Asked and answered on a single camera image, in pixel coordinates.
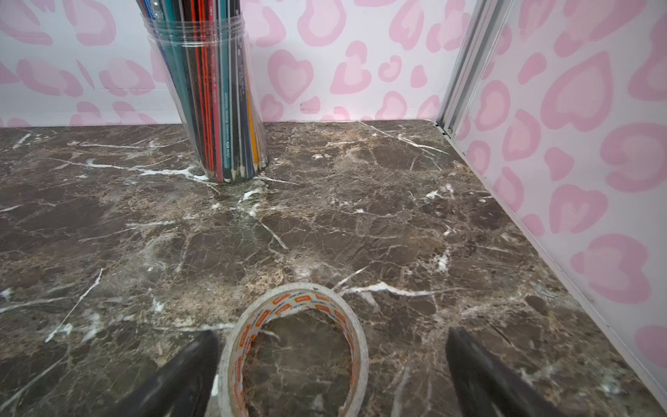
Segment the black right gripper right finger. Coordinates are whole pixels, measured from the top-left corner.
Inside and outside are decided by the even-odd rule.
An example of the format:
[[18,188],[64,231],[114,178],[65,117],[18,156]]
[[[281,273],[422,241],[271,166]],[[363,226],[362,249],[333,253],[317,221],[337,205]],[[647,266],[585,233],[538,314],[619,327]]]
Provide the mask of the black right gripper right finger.
[[446,359],[464,416],[562,416],[462,327],[448,331]]

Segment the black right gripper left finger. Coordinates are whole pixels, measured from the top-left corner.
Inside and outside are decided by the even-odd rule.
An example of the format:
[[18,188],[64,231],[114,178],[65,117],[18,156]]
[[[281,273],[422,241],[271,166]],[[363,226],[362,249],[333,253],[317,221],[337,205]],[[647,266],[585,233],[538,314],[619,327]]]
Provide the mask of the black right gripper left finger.
[[220,337],[203,331],[107,416],[203,416],[221,357]]

